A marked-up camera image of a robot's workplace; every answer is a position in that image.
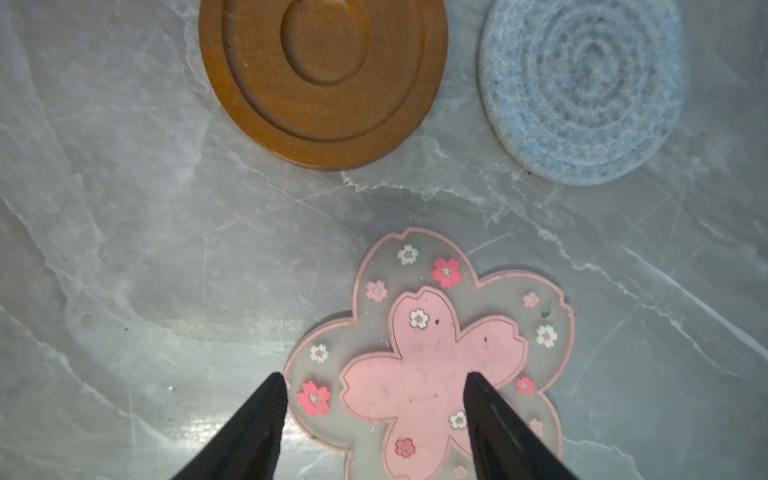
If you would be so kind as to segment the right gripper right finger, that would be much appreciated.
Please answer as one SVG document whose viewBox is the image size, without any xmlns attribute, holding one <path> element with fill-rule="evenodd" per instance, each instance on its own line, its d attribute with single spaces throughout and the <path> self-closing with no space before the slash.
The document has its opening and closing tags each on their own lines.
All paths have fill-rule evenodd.
<svg viewBox="0 0 768 480">
<path fill-rule="evenodd" d="M 468 374 L 463 402 L 479 480 L 576 480 L 481 373 Z"/>
</svg>

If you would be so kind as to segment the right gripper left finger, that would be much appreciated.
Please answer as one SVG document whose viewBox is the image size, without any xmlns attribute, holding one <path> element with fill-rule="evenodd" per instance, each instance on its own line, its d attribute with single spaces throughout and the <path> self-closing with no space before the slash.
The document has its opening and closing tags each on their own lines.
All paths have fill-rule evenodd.
<svg viewBox="0 0 768 480">
<path fill-rule="evenodd" d="M 284 376 L 270 374 L 175 480 L 274 477 L 288 409 Z"/>
</svg>

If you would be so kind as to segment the pink flower coaster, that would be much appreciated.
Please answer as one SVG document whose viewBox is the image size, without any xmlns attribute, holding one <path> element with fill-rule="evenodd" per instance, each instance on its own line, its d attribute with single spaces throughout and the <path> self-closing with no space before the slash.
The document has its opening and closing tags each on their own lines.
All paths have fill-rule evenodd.
<svg viewBox="0 0 768 480">
<path fill-rule="evenodd" d="M 284 376 L 293 420 L 341 450 L 348 479 L 471 479 L 463 404 L 482 374 L 554 454 L 547 390 L 574 343 L 565 293 L 528 270 L 480 276 L 441 234 L 409 228 L 362 260 L 349 315 L 309 332 Z"/>
</svg>

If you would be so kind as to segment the blue woven round coaster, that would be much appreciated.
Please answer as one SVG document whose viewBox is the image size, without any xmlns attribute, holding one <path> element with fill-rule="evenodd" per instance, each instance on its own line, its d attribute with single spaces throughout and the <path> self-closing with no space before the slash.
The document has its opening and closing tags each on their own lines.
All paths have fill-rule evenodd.
<svg viewBox="0 0 768 480">
<path fill-rule="evenodd" d="M 689 62 L 673 1 L 496 1 L 478 85 L 500 143 L 526 170 L 576 186 L 647 162 L 683 110 Z"/>
</svg>

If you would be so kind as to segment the brown wooden round coaster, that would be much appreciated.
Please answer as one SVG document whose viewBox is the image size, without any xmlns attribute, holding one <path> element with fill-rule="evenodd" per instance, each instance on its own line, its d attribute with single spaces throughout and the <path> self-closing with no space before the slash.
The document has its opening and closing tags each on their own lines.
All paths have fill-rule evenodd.
<svg viewBox="0 0 768 480">
<path fill-rule="evenodd" d="M 435 100 L 448 47 L 441 0 L 206 0 L 198 28 L 235 124 L 318 170 L 355 168 L 404 142 Z"/>
</svg>

